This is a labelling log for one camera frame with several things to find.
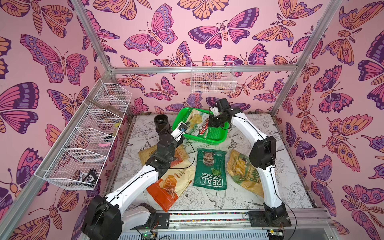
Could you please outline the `green plastic basket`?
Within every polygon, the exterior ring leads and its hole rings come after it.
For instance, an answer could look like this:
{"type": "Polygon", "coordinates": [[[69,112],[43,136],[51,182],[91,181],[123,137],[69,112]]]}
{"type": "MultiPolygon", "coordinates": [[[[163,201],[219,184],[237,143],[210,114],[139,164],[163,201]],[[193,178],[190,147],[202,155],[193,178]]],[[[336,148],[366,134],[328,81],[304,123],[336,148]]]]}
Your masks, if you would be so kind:
{"type": "MultiPolygon", "coordinates": [[[[177,117],[173,123],[173,126],[172,126],[173,130],[175,130],[178,127],[180,122],[184,123],[184,121],[187,119],[187,115],[188,115],[189,111],[191,111],[192,109],[196,109],[196,108],[188,107],[188,108],[183,108],[182,110],[180,110],[180,112],[178,113],[178,115],[177,115],[177,117]]],[[[201,110],[201,109],[198,109],[198,110],[200,110],[201,112],[207,113],[209,115],[212,115],[212,113],[210,113],[208,110],[201,110]]],[[[230,128],[229,124],[226,123],[224,128],[209,127],[204,136],[198,137],[198,136],[192,136],[192,135],[185,133],[184,137],[190,141],[195,141],[195,142],[200,142],[200,143],[204,143],[204,144],[208,144],[208,145],[217,146],[217,145],[223,143],[227,139],[229,128],[230,128]]]]}

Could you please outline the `yellow red tomato chips bag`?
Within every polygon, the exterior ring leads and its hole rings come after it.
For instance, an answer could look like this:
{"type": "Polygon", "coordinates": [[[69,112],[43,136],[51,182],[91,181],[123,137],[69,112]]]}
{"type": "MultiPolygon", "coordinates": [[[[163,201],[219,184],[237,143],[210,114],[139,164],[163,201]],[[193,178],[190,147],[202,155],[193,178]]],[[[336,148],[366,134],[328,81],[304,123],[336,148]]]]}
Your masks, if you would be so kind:
{"type": "MultiPolygon", "coordinates": [[[[155,145],[150,148],[139,151],[139,158],[143,166],[146,164],[147,160],[156,150],[157,150],[157,146],[155,145]]],[[[184,147],[183,146],[177,147],[175,152],[175,159],[171,163],[171,168],[175,167],[176,165],[188,159],[189,159],[189,156],[185,151],[184,147]]]]}

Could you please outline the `orange cream cassava chips bag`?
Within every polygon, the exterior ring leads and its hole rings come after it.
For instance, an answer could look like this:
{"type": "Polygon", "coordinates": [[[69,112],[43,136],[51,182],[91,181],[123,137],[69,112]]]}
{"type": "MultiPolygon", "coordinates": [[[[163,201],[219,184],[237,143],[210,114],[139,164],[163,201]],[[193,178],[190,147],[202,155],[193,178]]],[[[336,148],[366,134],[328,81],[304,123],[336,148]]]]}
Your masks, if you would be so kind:
{"type": "Polygon", "coordinates": [[[196,168],[192,163],[184,160],[171,167],[147,191],[163,211],[167,212],[194,180],[195,172],[196,168]]]}

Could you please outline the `dark green REAL chips bag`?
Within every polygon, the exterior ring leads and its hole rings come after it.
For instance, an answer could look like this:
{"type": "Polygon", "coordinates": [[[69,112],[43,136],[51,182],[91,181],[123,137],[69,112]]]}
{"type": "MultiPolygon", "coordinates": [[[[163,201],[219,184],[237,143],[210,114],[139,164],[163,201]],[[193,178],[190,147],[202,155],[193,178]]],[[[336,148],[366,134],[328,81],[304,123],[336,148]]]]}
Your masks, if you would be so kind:
{"type": "Polygon", "coordinates": [[[193,186],[209,190],[227,189],[226,152],[214,149],[197,149],[197,166],[193,186]]]}

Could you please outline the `yellow sour cream chips bag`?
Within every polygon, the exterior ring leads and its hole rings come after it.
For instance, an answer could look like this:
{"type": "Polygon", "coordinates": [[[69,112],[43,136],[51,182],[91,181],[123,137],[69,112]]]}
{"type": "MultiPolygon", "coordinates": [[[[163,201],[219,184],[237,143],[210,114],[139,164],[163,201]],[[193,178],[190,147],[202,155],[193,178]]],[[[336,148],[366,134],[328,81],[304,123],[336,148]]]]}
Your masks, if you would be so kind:
{"type": "Polygon", "coordinates": [[[262,198],[264,197],[259,172],[251,164],[249,157],[232,150],[227,163],[227,172],[235,183],[262,198]]]}

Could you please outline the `green Chio chips bag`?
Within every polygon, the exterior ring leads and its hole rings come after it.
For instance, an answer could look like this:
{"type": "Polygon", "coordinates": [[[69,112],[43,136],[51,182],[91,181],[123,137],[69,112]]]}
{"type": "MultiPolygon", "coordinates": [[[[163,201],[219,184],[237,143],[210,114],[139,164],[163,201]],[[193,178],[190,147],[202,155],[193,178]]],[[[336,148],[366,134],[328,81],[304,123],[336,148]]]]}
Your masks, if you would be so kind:
{"type": "Polygon", "coordinates": [[[198,109],[192,109],[187,115],[187,119],[184,123],[187,125],[186,134],[192,136],[204,136],[209,128],[210,115],[204,112],[201,112],[198,109]]]}

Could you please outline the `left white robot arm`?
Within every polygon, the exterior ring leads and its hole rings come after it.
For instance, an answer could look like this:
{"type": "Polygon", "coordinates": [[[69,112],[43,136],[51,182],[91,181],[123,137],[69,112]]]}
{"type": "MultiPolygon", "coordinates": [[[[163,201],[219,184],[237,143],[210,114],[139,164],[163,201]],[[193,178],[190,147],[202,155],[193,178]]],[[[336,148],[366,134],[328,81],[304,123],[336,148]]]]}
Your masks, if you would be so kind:
{"type": "Polygon", "coordinates": [[[157,150],[136,175],[114,192],[91,200],[81,228],[89,239],[117,240],[124,231],[148,222],[152,214],[148,207],[139,205],[133,210],[128,207],[170,169],[187,128],[181,122],[172,133],[160,135],[157,150]]]}

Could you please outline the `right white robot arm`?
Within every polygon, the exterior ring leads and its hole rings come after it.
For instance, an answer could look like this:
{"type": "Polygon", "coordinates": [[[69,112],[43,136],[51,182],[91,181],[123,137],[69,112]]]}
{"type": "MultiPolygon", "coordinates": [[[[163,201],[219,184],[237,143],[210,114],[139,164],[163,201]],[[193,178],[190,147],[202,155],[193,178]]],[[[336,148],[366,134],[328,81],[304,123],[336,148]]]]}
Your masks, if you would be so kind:
{"type": "Polygon", "coordinates": [[[255,227],[290,227],[291,219],[287,213],[288,206],[281,199],[276,181],[276,139],[267,136],[254,124],[240,108],[231,107],[226,98],[219,99],[210,106],[209,126],[224,127],[228,123],[238,128],[249,140],[252,149],[249,155],[250,163],[259,173],[263,192],[264,210],[250,211],[248,218],[255,227]]]}

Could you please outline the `black object in shelf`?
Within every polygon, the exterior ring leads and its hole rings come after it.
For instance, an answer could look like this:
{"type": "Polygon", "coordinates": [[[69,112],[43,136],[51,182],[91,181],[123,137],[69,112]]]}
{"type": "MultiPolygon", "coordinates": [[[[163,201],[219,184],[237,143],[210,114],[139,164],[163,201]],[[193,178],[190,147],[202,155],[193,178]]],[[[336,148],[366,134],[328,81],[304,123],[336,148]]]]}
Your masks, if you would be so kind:
{"type": "Polygon", "coordinates": [[[80,181],[88,184],[95,184],[98,180],[98,175],[95,170],[89,170],[87,173],[80,173],[80,181]]]}

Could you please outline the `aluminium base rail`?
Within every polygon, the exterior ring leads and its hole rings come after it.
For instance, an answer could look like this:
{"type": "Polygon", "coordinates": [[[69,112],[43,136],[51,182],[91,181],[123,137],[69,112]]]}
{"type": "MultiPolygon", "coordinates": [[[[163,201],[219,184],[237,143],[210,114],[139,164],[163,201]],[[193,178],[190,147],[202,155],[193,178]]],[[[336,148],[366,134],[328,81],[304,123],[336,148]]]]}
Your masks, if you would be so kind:
{"type": "Polygon", "coordinates": [[[263,210],[97,211],[87,216],[86,240],[339,240],[326,211],[295,209],[268,222],[263,210]]]}

